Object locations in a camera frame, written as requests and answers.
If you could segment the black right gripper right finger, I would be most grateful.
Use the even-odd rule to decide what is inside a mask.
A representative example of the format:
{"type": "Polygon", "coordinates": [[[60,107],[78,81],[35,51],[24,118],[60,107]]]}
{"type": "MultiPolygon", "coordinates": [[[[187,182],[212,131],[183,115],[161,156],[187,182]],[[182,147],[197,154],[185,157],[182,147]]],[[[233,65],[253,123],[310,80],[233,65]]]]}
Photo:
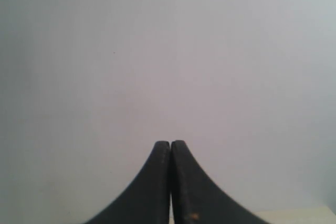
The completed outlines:
{"type": "Polygon", "coordinates": [[[171,144],[170,191],[175,223],[266,223],[223,192],[182,140],[171,144]]]}

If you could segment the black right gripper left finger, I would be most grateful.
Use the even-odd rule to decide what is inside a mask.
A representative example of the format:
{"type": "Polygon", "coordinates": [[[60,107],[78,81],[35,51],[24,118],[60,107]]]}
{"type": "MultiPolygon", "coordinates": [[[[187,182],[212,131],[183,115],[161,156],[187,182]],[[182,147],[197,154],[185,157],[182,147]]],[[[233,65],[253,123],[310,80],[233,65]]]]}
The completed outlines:
{"type": "Polygon", "coordinates": [[[87,223],[169,223],[170,144],[158,141],[131,184],[87,223]]]}

